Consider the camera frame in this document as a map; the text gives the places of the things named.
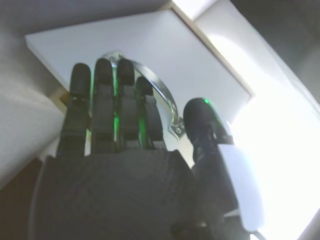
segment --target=wooden frame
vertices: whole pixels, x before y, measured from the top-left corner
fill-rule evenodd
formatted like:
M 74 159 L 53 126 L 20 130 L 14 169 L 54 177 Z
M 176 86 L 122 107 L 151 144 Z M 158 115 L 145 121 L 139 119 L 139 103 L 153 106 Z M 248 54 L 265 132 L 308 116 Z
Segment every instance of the wooden frame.
M 222 54 L 215 48 L 207 36 L 188 18 L 188 16 L 172 1 L 158 9 L 158 11 L 171 10 L 173 11 L 184 24 L 198 37 L 198 39 L 207 47 L 207 49 L 222 63 L 228 72 L 238 81 L 238 83 L 247 91 L 250 98 L 255 96 L 254 91 L 246 83 L 246 81 L 238 74 L 238 72 L 230 65 L 230 63 L 222 56 Z M 56 107 L 66 114 L 68 91 L 61 85 L 51 96 L 51 101 Z

